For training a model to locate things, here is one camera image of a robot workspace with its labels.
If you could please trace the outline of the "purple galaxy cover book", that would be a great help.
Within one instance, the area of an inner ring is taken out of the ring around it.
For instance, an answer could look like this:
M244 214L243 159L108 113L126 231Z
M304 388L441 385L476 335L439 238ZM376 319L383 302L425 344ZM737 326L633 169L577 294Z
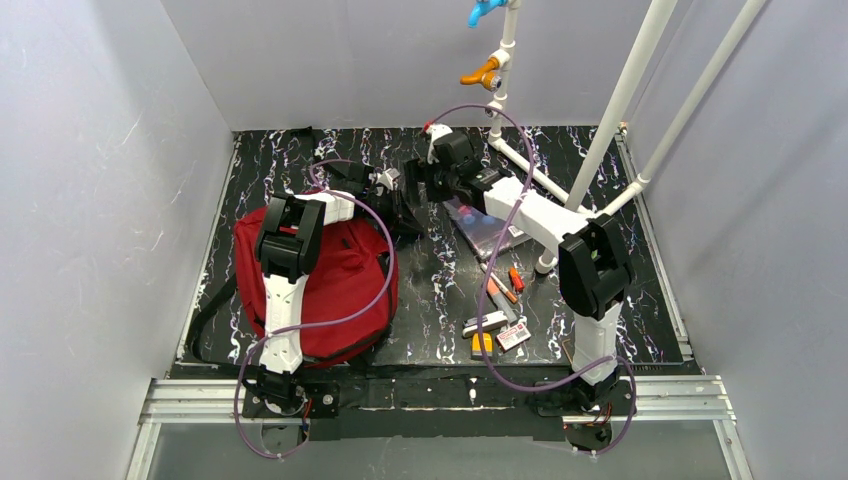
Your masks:
M504 227L504 221L464 205L456 198L444 201L442 205L476 258L483 262L488 261Z

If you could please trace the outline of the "red student backpack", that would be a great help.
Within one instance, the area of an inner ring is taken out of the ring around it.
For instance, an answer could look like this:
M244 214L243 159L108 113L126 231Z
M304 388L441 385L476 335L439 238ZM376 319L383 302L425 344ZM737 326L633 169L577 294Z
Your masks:
M239 298L254 332L264 336L265 287L255 249L266 209L261 207L233 227L235 272ZM387 334L398 306L398 268L389 266L386 239L365 219L331 224L323 230L321 252L303 298L302 322L313 324L351 315L380 291L387 275L389 289L362 315L340 325L304 329L301 346L305 366L328 368L368 351Z

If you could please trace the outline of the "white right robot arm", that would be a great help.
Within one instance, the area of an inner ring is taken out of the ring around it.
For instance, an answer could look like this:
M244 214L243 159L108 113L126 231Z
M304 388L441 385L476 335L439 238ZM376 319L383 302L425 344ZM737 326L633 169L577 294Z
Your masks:
M616 324L634 277L617 221L567 210L533 191L530 181L484 165L463 132L432 124L425 133L426 157L403 167L411 201L421 190L430 202L457 200L516 226L555 254L560 293L575 315L572 367L588 386L613 381Z

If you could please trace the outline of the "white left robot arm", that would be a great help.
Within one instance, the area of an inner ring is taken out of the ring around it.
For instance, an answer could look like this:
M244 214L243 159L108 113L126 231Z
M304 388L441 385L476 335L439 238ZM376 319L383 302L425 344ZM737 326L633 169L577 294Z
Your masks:
M388 330L398 302L392 238L422 230L398 169L346 163L333 188L276 194L246 223L255 231L239 281L263 370L344 363Z

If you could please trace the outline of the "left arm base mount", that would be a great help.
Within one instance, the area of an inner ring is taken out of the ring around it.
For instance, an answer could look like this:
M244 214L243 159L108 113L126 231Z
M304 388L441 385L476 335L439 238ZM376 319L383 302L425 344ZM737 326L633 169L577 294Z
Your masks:
M284 453L272 453L250 439L244 429L245 409L265 408L283 420L294 421L303 442ZM295 374L277 374L264 367L249 366L236 377L233 396L233 420L236 431L247 449L263 459L284 460L297 452L310 439L312 421L332 419L338 416L341 401L341 386L337 382L319 382Z

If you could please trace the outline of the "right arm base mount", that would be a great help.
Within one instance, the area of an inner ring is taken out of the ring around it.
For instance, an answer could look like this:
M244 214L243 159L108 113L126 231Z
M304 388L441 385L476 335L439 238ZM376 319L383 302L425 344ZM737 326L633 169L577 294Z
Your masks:
M566 441L573 450L598 455L615 446L621 434L613 432L612 420L622 416L628 425L637 408L634 382L609 378L596 385L582 379L546 392L532 394L528 404L540 417L569 417L563 421Z

